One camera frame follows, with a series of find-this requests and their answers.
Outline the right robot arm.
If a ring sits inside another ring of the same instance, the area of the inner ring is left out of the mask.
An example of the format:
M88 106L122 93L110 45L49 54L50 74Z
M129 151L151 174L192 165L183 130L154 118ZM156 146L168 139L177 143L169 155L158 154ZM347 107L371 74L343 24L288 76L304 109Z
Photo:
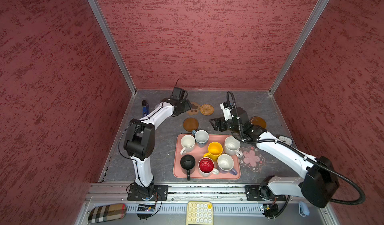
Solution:
M267 177L259 187L263 199L295 196L318 208L324 208L332 200L340 184L329 159L305 154L289 145L289 138L277 138L265 128L253 125L241 108L224 108L223 113L224 116L210 120L214 130L232 132L235 140L269 153L297 173L296 177Z

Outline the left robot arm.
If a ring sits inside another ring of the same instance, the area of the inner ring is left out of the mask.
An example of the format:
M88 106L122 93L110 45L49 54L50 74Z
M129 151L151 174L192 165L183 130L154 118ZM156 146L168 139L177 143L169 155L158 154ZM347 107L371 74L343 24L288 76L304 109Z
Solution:
M135 167L137 191L145 197L152 195L154 176L150 156L155 148L155 131L169 117L176 117L192 109L188 99L166 99L145 117L132 119L126 128L123 148Z

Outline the yellow mug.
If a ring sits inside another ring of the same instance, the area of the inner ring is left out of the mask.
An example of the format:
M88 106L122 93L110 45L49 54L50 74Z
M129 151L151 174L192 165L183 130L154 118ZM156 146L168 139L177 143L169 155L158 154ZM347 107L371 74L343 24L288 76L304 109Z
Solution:
M223 146L218 142L212 142L208 146L208 152L203 155L204 158L210 158L214 162L223 153Z

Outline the plaid glasses case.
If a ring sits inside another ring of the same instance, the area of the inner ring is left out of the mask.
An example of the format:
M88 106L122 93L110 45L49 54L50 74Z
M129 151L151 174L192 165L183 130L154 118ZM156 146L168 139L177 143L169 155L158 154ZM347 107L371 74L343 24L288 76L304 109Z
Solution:
M113 204L96 207L91 210L88 216L90 224L102 223L122 219L126 215L127 206L125 204Z

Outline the glossy amber round coaster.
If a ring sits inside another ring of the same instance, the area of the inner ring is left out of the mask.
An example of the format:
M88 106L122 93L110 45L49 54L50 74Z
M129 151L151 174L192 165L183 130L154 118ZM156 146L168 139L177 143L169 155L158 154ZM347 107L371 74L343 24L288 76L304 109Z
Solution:
M259 126L264 129L267 127L266 121L261 117L251 117L250 122L252 125Z

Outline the blue lighter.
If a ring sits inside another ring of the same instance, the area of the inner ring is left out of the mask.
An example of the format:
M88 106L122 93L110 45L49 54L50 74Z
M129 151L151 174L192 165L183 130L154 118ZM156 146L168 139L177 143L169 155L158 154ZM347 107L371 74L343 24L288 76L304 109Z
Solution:
M146 117L150 113L149 104L146 100L142 100L143 117Z

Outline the light blue small device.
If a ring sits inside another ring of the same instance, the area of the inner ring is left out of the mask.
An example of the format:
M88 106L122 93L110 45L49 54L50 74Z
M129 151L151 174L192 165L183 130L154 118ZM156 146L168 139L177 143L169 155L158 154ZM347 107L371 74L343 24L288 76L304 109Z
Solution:
M309 208L303 201L299 201L299 214L301 217L307 217L310 215Z

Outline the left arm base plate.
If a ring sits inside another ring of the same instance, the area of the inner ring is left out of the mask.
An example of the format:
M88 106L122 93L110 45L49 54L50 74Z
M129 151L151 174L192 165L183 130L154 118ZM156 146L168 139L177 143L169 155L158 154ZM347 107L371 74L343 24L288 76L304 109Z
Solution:
M168 185L154 185L142 187L136 183L126 188L128 201L166 201L168 196Z

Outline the light blue patterned mug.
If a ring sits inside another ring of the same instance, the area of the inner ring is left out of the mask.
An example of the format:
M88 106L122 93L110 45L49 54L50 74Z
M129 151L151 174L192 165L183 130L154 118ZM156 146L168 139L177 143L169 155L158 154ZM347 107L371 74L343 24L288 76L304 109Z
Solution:
M205 130L199 130L199 131L192 130L192 134L196 140L197 145L200 148L203 148L207 144L209 140L208 132L206 132Z

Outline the small green alarm clock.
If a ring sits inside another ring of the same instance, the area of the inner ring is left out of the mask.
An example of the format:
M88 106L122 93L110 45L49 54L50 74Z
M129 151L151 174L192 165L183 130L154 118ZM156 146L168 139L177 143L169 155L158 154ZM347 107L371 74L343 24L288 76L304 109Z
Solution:
M293 144L293 140L289 137L286 136L279 136L279 140L282 141L283 143L291 146Z

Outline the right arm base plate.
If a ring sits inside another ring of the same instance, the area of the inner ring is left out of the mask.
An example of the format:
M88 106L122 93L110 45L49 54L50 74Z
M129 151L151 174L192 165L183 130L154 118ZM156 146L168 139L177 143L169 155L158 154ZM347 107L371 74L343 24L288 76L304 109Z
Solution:
M245 186L245 194L247 201L256 202L283 202L287 198L284 195L277 196L267 186L260 187L259 185Z

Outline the brown paw print coaster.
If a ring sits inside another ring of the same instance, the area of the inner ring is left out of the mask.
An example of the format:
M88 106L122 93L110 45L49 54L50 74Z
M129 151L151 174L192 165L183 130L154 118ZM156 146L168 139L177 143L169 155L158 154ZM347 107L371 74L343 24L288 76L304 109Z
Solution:
M191 102L191 109L189 111L187 111L187 113L190 116L197 115L200 113L200 107L201 107L201 105L199 105L195 102Z

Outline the pink flower coaster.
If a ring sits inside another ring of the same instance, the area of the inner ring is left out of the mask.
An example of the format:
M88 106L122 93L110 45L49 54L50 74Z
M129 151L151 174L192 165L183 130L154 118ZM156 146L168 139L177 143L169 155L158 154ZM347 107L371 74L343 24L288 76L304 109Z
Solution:
M240 165L244 168L249 168L254 173L259 173L262 170L262 167L266 163L266 159L261 155L257 148L242 147L240 152L243 153L242 157L239 158Z

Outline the aluminium front rail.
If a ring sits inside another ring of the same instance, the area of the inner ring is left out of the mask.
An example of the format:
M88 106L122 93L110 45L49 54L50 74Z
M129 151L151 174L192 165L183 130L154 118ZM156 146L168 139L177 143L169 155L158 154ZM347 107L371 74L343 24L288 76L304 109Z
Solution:
M202 200L212 202L254 202L247 201L245 186L247 184L197 184L197 183L159 183L168 185L167 200L163 202L180 203L189 200ZM126 188L129 183L97 183L92 184L87 195L87 201L95 202L126 202Z

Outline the woven tan round coaster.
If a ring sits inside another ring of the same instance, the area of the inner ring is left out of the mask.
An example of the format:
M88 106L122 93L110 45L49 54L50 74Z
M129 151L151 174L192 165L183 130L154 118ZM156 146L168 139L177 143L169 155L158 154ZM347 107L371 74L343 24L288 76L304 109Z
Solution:
M210 104L204 104L204 105L201 105L200 112L205 116L210 116L215 112L215 109Z

